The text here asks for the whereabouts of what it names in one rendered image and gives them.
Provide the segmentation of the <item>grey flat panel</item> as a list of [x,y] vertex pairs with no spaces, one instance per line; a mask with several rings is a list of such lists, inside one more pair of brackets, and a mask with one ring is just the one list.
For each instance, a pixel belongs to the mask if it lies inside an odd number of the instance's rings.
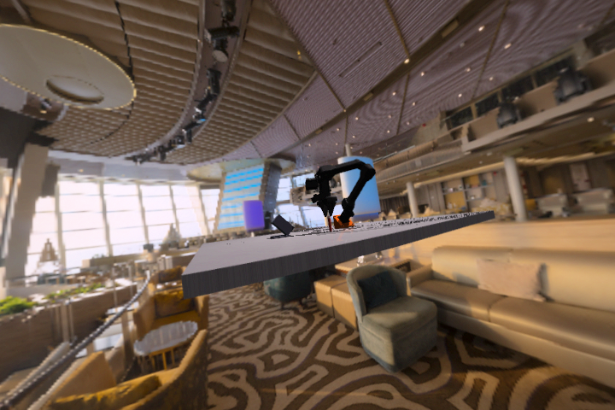
[[277,215],[274,220],[271,222],[277,229],[279,229],[284,235],[272,236],[271,239],[281,238],[281,237],[290,237],[290,233],[295,228],[291,225],[287,220],[285,220],[280,214]]

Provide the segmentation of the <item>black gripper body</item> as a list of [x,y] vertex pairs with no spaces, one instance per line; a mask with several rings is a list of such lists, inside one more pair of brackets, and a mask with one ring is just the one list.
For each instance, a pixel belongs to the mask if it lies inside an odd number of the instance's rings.
[[317,206],[325,205],[325,203],[327,203],[327,202],[336,202],[337,201],[337,197],[336,196],[331,196],[330,188],[322,188],[322,189],[319,189],[319,191],[322,192],[322,194],[324,196],[324,200],[320,199],[319,201],[317,201]]

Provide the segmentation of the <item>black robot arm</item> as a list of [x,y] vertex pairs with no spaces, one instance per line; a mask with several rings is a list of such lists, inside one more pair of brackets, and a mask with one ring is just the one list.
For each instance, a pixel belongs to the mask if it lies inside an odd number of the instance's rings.
[[[376,173],[374,168],[370,164],[365,164],[362,161],[353,159],[352,161],[347,161],[337,165],[324,165],[319,168],[319,171],[314,175],[315,178],[306,179],[305,185],[306,190],[317,190],[318,187],[322,188],[330,188],[329,180],[332,180],[332,177],[338,173],[347,172],[353,169],[358,168],[360,170],[360,178],[357,181],[355,187],[351,191],[349,197],[343,198],[342,206],[343,211],[338,218],[343,223],[350,222],[350,217],[354,217],[354,206],[355,201],[358,198],[359,194],[364,188],[366,181],[370,180]],[[320,177],[319,177],[320,176]],[[313,203],[316,203],[318,200],[324,200],[324,196],[320,191],[319,194],[313,195],[311,198]]]

